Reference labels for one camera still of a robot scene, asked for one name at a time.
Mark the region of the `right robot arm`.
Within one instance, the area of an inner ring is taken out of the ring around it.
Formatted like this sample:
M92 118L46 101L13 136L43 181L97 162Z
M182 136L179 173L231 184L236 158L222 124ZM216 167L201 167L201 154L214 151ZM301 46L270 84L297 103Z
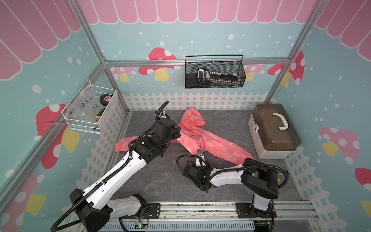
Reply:
M230 168L212 169L201 157L197 157L196 162L188 161L183 168L179 163L183 157L176 160L178 168L202 191L208 192L212 187L224 185L244 185L254 192L252 203L236 205L239 218L276 217L273 201L278 198L279 190L288 183L289 171L254 159L245 159L243 164Z

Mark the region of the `pink patterned kids jacket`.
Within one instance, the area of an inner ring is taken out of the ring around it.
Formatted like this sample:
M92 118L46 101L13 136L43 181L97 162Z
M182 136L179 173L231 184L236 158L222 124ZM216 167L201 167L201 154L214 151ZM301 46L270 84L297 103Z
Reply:
M133 136L127 136L116 143L116 151L127 152L128 143L148 129L154 122L153 118L153 113L150 111L133 112L128 128L128 134L133 134ZM171 141L166 154L195 155L198 150L202 150L235 165L244 163L246 158L253 158L250 152L240 146L202 128L202 126L211 126L212 123L216 123L214 129L224 129L221 125L228 120L218 111L200 113L195 108L184 112L172 111L171 119L180 120L181 137Z

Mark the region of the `green circuit board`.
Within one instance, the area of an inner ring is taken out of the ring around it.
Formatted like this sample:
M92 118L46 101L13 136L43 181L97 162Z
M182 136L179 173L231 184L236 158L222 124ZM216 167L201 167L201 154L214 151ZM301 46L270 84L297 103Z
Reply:
M135 230L147 230L148 229L148 223L144 222L136 222L134 226Z

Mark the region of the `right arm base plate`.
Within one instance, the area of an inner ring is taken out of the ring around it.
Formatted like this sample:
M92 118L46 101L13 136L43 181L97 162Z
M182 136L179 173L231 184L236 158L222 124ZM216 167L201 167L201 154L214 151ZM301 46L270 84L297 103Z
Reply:
M277 214L273 203L270 203L266 211L258 210L252 203L237 203L236 210L238 218L276 218Z

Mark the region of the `brown lidded toolbox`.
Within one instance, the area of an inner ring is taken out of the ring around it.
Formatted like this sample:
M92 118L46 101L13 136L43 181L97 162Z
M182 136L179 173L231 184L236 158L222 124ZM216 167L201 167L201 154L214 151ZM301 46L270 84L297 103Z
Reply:
M281 104L257 104L248 126L259 159L284 159L301 144L301 139Z

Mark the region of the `socket wrench set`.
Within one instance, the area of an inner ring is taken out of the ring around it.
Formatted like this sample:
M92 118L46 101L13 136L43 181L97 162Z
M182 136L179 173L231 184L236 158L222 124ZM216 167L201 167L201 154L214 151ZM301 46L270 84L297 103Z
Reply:
M228 75L226 72L209 71L199 68L196 75L198 82L201 84L233 86L240 83L239 76L235 73Z

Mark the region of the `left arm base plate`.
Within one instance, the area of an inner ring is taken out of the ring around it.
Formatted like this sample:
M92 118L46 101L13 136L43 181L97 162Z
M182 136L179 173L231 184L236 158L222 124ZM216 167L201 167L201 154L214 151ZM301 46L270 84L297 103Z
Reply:
M133 216L125 216L126 219L159 219L161 204L147 204L139 209Z

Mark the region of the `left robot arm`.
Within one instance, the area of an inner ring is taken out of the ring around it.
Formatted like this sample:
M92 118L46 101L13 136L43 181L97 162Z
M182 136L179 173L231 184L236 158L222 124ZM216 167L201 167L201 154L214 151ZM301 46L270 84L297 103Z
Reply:
M128 143L124 158L101 179L84 190L75 189L70 194L71 208L50 230L57 232L82 223L88 232L97 232L112 219L140 217L147 207L147 201L140 194L121 200L111 198L135 173L154 158L162 157L171 141L180 138L180 131L181 128L173 120L157 118L150 129Z

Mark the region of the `black tape roll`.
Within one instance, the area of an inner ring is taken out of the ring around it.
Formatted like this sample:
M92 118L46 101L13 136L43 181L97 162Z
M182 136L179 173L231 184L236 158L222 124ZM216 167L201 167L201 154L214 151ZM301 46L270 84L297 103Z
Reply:
M111 94L103 94L100 96L100 103L106 107L110 103L112 97L113 96Z

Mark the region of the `yellow tool in basket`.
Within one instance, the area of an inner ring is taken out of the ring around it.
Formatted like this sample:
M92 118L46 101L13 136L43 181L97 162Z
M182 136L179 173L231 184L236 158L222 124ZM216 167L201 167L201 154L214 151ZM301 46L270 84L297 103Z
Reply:
M99 111L99 113L96 115L97 120L99 120L101 118L101 116L103 115L104 111L105 111L105 108L103 108L101 111Z

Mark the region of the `clear plastic labelled bag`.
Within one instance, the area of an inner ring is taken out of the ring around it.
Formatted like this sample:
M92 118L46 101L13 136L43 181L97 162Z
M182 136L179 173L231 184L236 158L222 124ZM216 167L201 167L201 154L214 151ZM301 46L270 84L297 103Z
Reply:
M102 110L99 99L95 97L91 86L83 87L76 97L67 104L67 118L95 123L96 115Z

